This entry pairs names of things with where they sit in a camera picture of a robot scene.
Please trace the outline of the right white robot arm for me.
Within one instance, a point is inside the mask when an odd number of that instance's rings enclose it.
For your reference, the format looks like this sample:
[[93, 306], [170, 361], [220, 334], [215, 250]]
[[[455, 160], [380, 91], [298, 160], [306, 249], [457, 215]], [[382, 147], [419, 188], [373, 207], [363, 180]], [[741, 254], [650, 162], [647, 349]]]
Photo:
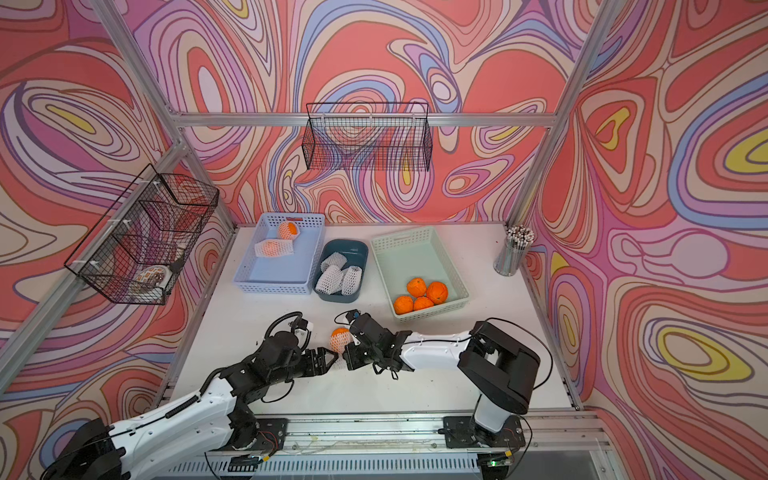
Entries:
[[402, 372], [459, 372], [480, 392], [473, 421], [487, 433], [503, 430], [512, 415], [528, 413], [541, 358], [497, 327], [495, 317], [451, 335], [392, 332], [358, 310], [344, 318], [352, 337], [342, 354], [348, 370], [370, 366], [375, 374], [388, 372], [394, 380]]

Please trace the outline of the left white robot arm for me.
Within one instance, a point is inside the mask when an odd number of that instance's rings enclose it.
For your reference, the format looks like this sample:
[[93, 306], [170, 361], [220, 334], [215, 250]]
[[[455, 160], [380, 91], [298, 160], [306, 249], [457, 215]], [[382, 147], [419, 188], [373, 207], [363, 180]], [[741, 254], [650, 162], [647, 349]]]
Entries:
[[326, 374], [337, 352], [310, 349], [290, 331], [266, 337], [243, 360], [212, 371], [203, 385], [159, 408], [110, 425], [90, 421], [71, 437], [45, 479], [151, 479], [178, 462], [209, 451], [245, 450], [279, 440], [263, 430], [250, 405], [269, 388]]

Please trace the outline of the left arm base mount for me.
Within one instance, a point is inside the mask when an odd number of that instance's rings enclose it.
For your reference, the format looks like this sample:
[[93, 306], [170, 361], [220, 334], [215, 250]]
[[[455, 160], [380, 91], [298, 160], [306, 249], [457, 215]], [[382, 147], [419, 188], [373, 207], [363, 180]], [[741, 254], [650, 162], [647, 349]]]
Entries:
[[288, 419], [282, 417], [232, 418], [232, 435], [226, 447], [274, 454], [284, 447]]

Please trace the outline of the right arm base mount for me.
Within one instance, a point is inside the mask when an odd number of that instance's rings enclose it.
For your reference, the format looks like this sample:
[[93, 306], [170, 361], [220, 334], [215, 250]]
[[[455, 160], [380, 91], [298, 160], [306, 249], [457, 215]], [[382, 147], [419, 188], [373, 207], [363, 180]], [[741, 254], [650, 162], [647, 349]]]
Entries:
[[437, 433], [449, 449], [505, 448], [517, 451], [526, 445], [520, 418], [509, 416], [499, 432], [481, 427], [471, 416], [445, 416]]

